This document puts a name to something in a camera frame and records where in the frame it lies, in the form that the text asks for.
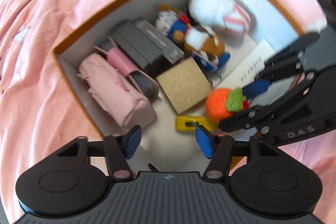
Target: yellow object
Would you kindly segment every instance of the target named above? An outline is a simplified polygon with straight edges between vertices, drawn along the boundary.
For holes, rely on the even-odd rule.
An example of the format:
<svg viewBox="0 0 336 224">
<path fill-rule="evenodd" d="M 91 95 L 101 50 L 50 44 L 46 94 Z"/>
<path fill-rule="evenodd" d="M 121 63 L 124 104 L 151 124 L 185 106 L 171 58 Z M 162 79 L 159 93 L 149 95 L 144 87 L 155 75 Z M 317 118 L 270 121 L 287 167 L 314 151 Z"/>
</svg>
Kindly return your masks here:
<svg viewBox="0 0 336 224">
<path fill-rule="evenodd" d="M 209 117 L 177 116 L 175 118 L 176 131 L 195 131 L 197 126 L 204 126 L 210 132 L 215 131 L 218 126 Z"/>
</svg>

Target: white plush toy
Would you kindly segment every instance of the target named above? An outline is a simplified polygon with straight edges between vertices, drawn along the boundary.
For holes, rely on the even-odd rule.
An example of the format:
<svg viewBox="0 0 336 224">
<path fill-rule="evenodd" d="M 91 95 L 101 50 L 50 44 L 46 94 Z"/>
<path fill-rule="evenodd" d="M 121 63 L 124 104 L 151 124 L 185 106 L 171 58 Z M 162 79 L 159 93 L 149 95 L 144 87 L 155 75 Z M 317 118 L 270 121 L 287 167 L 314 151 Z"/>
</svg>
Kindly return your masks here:
<svg viewBox="0 0 336 224">
<path fill-rule="evenodd" d="M 199 24 L 234 36 L 244 35 L 251 26 L 250 16 L 234 0 L 190 0 L 189 13 Z"/>
</svg>

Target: knitted toy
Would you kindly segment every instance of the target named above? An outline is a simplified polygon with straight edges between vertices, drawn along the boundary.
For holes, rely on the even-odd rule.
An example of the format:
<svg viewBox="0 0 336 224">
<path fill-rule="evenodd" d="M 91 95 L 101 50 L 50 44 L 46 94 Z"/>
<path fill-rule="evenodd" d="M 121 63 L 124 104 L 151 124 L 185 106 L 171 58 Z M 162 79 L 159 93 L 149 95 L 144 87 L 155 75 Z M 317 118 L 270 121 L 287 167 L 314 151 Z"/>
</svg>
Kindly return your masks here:
<svg viewBox="0 0 336 224">
<path fill-rule="evenodd" d="M 213 65 L 225 52 L 225 45 L 210 27 L 192 27 L 184 13 L 168 5 L 162 5 L 155 22 L 155 27 L 177 44 L 187 55 L 197 52 Z"/>
<path fill-rule="evenodd" d="M 206 102 L 205 109 L 208 116 L 214 121 L 219 122 L 235 112 L 249 108 L 246 97 L 243 96 L 241 88 L 216 89 L 210 93 Z"/>
<path fill-rule="evenodd" d="M 251 19 L 234 0 L 190 0 L 189 13 L 199 24 L 242 36 L 251 27 Z"/>
</svg>

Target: pink bed sheet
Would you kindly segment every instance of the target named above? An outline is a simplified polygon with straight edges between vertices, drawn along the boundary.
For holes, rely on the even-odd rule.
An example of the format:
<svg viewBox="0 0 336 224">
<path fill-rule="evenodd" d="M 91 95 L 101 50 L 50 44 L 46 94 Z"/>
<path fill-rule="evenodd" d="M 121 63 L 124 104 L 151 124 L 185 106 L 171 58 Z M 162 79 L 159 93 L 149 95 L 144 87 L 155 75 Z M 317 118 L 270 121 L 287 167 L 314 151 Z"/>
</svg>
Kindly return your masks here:
<svg viewBox="0 0 336 224">
<path fill-rule="evenodd" d="M 51 49 L 113 0 L 0 0 L 0 193 L 8 220 L 22 211 L 17 178 L 29 167 L 79 135 L 101 136 L 72 97 Z M 316 0 L 278 0 L 304 29 L 324 25 Z M 322 179 L 315 210 L 335 223 L 336 135 L 329 133 L 284 148 Z"/>
</svg>

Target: small gray box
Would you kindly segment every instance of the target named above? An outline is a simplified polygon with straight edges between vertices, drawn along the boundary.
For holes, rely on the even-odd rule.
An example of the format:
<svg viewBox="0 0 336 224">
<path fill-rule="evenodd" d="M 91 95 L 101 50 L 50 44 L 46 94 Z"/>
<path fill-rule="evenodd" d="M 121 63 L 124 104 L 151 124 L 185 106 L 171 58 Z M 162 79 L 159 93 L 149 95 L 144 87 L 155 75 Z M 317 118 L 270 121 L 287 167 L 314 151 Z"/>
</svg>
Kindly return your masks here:
<svg viewBox="0 0 336 224">
<path fill-rule="evenodd" d="M 134 25 L 162 50 L 163 56 L 172 65 L 174 65 L 184 56 L 184 52 L 177 45 L 175 45 L 173 41 L 162 34 L 147 20 L 139 19 L 134 22 Z"/>
</svg>

